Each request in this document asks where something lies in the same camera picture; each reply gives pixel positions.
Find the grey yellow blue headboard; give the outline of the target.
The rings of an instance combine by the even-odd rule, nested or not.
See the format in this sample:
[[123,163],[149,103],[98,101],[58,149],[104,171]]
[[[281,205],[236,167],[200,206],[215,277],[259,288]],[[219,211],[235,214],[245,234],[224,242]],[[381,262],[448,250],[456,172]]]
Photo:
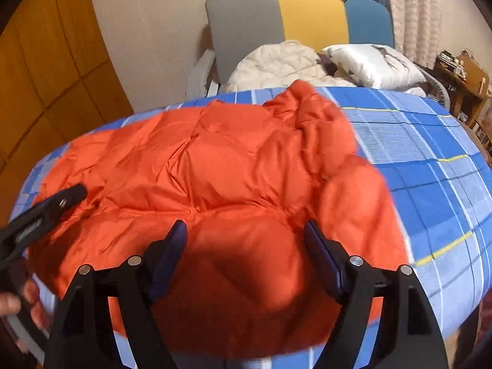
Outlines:
[[205,9],[221,84],[265,44],[395,45],[389,10],[374,0],[206,0]]

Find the right floral curtain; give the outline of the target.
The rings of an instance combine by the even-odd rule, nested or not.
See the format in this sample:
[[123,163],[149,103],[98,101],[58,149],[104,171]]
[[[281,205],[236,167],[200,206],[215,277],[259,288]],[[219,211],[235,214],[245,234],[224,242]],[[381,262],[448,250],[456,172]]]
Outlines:
[[432,68],[439,53],[441,0],[389,0],[395,49],[410,61]]

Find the beige quilted jacket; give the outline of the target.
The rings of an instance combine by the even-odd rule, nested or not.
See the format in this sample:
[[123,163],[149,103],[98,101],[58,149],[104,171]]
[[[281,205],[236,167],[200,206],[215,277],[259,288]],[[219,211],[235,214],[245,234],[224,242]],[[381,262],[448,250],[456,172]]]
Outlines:
[[288,88],[302,80],[314,87],[353,87],[355,83],[328,57],[293,40],[265,44],[243,58],[224,85],[226,93]]

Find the cluttered wooden desk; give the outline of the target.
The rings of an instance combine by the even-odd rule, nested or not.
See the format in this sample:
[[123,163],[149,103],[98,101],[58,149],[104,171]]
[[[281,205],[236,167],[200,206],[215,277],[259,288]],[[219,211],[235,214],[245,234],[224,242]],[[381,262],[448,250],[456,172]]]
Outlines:
[[450,112],[456,118],[467,116],[465,124],[473,128],[479,113],[489,99],[490,75],[472,57],[469,50],[453,56],[447,50],[436,57],[434,70],[452,88]]

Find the white deer print pillow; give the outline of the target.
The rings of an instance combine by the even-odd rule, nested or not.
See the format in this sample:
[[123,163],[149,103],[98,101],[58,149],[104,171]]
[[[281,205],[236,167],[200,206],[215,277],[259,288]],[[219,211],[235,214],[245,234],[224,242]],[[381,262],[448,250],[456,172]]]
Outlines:
[[402,90],[425,82],[421,70],[397,50],[378,44],[338,44],[323,54],[359,86]]

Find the wooden wardrobe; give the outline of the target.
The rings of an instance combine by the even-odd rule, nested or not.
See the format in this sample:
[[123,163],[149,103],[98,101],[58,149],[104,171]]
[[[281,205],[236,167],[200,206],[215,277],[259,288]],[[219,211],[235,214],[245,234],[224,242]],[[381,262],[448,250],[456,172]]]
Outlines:
[[21,0],[1,31],[1,223],[47,154],[133,114],[92,0]]

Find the orange puffer jacket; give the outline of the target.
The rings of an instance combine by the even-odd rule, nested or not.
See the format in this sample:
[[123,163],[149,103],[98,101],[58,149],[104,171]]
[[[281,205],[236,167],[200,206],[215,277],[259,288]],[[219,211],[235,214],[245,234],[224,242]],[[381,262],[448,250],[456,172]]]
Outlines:
[[295,82],[262,105],[220,101],[74,140],[42,181],[88,197],[28,251],[57,296],[77,268],[141,254],[177,220],[188,243],[153,314],[172,351],[255,358],[325,341],[338,308],[314,273],[314,220],[379,268],[407,262],[392,196],[359,147],[355,117],[383,113],[364,88]]

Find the wicker wooden chair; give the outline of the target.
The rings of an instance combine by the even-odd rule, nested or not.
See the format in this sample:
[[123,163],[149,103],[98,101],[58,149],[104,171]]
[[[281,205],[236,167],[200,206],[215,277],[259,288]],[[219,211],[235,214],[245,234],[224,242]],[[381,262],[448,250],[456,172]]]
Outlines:
[[492,107],[491,99],[488,98],[481,108],[477,119],[475,120],[474,133],[481,142],[485,150],[491,153],[491,135],[492,135]]

